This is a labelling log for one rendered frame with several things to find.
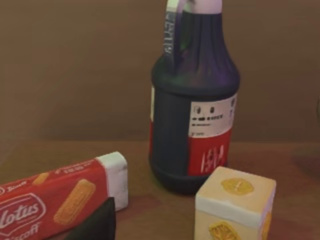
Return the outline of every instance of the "wall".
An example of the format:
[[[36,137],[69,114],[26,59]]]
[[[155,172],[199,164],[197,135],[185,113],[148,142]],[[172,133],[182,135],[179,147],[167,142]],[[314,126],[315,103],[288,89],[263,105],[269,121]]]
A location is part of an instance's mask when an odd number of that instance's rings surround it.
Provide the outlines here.
[[[164,0],[0,3],[1,150],[146,140]],[[320,1],[224,1],[242,84],[234,141],[319,141]]]

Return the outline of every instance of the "white bottle cap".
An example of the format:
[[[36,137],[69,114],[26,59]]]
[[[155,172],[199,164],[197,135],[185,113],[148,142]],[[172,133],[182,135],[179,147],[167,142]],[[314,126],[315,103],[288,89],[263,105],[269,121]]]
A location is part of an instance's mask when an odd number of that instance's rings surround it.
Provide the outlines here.
[[[222,0],[187,0],[184,11],[193,14],[220,14]]]

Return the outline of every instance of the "table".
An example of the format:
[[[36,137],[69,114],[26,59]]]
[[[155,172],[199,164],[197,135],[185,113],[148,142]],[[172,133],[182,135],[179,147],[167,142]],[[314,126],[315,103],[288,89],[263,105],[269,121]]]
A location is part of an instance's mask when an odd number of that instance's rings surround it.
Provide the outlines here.
[[[26,142],[0,166],[0,184],[114,151],[128,161],[130,195],[117,240],[192,240],[194,198],[160,186],[146,142]],[[320,143],[232,143],[229,167],[277,180],[270,240],[320,239]]]

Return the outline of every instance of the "yellow box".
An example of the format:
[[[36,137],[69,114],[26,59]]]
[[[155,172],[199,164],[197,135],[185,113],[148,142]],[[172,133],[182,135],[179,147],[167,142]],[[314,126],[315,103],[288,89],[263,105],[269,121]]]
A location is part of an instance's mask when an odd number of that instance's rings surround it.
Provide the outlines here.
[[[195,197],[194,240],[266,240],[276,181],[218,167]]]

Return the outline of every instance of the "bottle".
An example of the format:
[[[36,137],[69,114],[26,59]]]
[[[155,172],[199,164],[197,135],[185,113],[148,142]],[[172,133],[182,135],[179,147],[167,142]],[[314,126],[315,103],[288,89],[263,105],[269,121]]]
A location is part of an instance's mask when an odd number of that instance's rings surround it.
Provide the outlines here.
[[[149,163],[165,188],[194,195],[227,165],[240,86],[222,0],[168,0],[163,46],[151,72]]]

